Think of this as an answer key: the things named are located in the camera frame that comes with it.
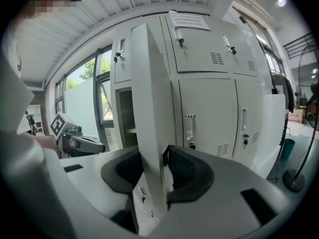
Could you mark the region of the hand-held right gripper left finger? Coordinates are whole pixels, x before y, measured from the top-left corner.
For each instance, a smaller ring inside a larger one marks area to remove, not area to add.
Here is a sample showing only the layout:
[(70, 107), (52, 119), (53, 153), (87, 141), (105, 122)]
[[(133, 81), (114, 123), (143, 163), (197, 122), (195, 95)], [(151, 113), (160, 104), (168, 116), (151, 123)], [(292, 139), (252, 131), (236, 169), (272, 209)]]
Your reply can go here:
[(102, 179), (104, 164), (137, 147), (90, 156), (58, 159), (46, 150), (46, 166), (54, 190), (67, 212), (76, 239), (139, 239), (111, 221), (126, 206), (128, 196), (113, 191)]

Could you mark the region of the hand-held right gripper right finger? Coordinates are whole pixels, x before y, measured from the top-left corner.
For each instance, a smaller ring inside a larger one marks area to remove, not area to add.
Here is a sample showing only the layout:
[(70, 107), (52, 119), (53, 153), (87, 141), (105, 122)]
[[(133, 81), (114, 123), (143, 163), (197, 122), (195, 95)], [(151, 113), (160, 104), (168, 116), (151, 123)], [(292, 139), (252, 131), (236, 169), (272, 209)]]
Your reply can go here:
[(149, 239), (265, 239), (289, 200), (245, 165), (198, 150), (141, 144), (159, 222)]

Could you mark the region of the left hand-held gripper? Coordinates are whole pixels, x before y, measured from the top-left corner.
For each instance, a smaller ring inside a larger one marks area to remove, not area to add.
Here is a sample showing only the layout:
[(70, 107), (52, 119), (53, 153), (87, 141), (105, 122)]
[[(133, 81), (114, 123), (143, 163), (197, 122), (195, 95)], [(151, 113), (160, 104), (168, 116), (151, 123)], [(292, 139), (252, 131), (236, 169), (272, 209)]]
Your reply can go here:
[(68, 114), (58, 112), (50, 125), (56, 140), (57, 150), (60, 156), (66, 156), (69, 150), (70, 136), (74, 137), (75, 149), (87, 153), (103, 153), (106, 150), (104, 144), (82, 137), (82, 127), (74, 123)]

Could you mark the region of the white locker door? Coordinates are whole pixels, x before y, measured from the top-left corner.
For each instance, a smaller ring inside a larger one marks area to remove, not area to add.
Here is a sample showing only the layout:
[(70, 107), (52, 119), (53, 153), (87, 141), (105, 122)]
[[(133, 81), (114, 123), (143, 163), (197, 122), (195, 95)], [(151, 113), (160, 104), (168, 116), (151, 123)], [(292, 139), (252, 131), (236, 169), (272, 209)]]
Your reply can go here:
[(167, 212), (162, 155), (176, 143), (172, 88), (158, 45), (144, 23), (132, 29), (131, 81), (137, 140), (155, 214)]

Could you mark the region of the grey metal locker cabinet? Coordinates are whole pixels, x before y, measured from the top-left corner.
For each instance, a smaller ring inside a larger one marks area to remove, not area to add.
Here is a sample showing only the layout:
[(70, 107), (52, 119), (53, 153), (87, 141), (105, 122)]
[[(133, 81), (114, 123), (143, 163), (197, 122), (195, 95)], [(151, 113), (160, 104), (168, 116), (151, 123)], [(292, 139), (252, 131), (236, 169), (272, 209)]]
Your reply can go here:
[(263, 53), (241, 19), (190, 15), (199, 26), (177, 26), (177, 16), (136, 19), (116, 28), (112, 45), (111, 106), (122, 147), (138, 143), (132, 94), (135, 61), (144, 41), (132, 31), (146, 24), (158, 47), (156, 68), (169, 79), (169, 138), (184, 147), (251, 165), (262, 128), (262, 95), (269, 92), (259, 67)]

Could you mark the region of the person's left forearm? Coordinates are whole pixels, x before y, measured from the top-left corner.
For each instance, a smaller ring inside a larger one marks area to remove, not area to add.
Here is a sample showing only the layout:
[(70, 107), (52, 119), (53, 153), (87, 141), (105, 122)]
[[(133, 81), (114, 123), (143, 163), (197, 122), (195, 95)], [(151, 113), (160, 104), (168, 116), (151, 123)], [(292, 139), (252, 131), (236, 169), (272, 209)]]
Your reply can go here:
[(20, 135), (35, 140), (42, 148), (58, 151), (56, 140), (53, 136), (37, 136), (31, 135), (28, 132), (23, 132)]

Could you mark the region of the black standing fan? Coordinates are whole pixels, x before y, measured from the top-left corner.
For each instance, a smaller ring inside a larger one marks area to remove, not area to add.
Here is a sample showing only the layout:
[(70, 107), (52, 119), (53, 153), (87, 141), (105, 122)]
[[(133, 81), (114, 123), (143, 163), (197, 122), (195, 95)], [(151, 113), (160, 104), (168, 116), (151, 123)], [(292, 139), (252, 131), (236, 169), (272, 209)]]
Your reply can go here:
[[(315, 44), (308, 44), (301, 52), (300, 54), (300, 60), (298, 65), (298, 90), (299, 90), (299, 97), (301, 97), (302, 91), (300, 86), (300, 69), (301, 69), (301, 61), (303, 56), (306, 54), (306, 51), (309, 53), (314, 53), (315, 60), (317, 63), (319, 63), (319, 57), (316, 52), (316, 45)], [(311, 148), (313, 146), (313, 142), (315, 139), (316, 131), (317, 131), (317, 125), (319, 122), (319, 84), (318, 81), (311, 83), (310, 86), (312, 96), (311, 98), (305, 103), (306, 109), (305, 112), (307, 114), (307, 111), (309, 109), (309, 106), (314, 104), (315, 105), (315, 124), (313, 126), (313, 132), (311, 136), (311, 140), (309, 143), (308, 148), (306, 149), (305, 153), (301, 155), (301, 158), (304, 157), (301, 165), (299, 163), (297, 164), (297, 167), (295, 169), (287, 169), (283, 174), (283, 182), (284, 185), (292, 192), (298, 193), (300, 192), (306, 183), (306, 179), (304, 175), (302, 174), (302, 169), (304, 168), (304, 165), (306, 164), (306, 161), (308, 159), (308, 156), (310, 154)]]

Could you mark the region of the dark teal waste bin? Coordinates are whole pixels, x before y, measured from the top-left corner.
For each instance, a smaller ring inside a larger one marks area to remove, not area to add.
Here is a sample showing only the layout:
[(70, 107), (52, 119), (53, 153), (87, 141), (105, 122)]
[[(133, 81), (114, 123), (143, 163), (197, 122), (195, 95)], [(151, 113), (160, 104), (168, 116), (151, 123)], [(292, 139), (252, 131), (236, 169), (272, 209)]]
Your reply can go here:
[(295, 146), (294, 140), (288, 139), (288, 138), (284, 140), (284, 145), (283, 145), (283, 149), (282, 149), (281, 156), (280, 156), (280, 159), (282, 161), (288, 160), (290, 154), (293, 151), (294, 146)]

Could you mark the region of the person's white shirt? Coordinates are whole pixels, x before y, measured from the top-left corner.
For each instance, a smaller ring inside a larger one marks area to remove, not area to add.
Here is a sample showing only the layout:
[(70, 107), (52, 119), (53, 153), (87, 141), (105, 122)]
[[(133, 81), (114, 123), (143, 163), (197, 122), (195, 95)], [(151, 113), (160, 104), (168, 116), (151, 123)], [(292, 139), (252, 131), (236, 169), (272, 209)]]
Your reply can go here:
[(12, 25), (0, 40), (0, 206), (16, 237), (75, 239), (46, 166), (46, 150), (21, 136), (33, 93), (21, 80)]

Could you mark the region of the cardboard box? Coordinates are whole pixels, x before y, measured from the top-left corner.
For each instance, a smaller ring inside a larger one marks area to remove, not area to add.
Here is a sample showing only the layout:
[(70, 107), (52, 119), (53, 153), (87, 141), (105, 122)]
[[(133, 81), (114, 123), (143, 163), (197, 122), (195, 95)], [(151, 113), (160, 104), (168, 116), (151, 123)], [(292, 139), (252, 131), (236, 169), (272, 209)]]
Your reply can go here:
[(304, 123), (304, 110), (294, 109), (293, 112), (289, 112), (289, 121), (303, 124)]

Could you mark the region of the black jacket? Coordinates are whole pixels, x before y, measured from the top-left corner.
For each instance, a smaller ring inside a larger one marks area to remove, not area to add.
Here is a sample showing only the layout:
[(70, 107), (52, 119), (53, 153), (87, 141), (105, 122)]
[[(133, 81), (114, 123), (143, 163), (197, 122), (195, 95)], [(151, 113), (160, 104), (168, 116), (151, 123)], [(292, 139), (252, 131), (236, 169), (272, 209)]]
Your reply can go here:
[(290, 81), (282, 75), (272, 75), (272, 84), (277, 94), (285, 95), (286, 109), (293, 113), (295, 107), (294, 92)]

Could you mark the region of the white paper notice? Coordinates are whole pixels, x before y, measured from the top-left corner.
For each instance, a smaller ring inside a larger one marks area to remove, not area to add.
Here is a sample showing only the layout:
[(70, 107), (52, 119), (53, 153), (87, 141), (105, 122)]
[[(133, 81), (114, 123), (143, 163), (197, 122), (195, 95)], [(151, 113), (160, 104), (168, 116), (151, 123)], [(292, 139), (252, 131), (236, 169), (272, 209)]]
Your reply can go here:
[(194, 28), (208, 31), (211, 30), (202, 16), (182, 13), (170, 13), (169, 17), (176, 30), (178, 28)]

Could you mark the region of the black window frame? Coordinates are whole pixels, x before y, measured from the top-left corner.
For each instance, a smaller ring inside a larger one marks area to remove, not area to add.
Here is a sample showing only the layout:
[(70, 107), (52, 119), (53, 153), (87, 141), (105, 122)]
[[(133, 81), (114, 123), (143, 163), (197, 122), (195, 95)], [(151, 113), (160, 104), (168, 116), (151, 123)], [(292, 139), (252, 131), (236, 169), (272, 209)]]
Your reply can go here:
[[(108, 152), (110, 148), (105, 130), (114, 128), (114, 122), (110, 94), (105, 89), (110, 85), (110, 71), (101, 71), (103, 58), (102, 49), (98, 49), (93, 56), (89, 57), (81, 68), (87, 67), (92, 62), (94, 64), (92, 76), (79, 75), (83, 81), (70, 89), (67, 88), (69, 76), (66, 75), (62, 83), (62, 94), (57, 102), (62, 104), (62, 110), (59, 112), (68, 114), (76, 125), (82, 127), (82, 137), (104, 144), (105, 152)], [(75, 149), (74, 137), (75, 135), (70, 136), (70, 148), (66, 156), (62, 158), (95, 154)]]

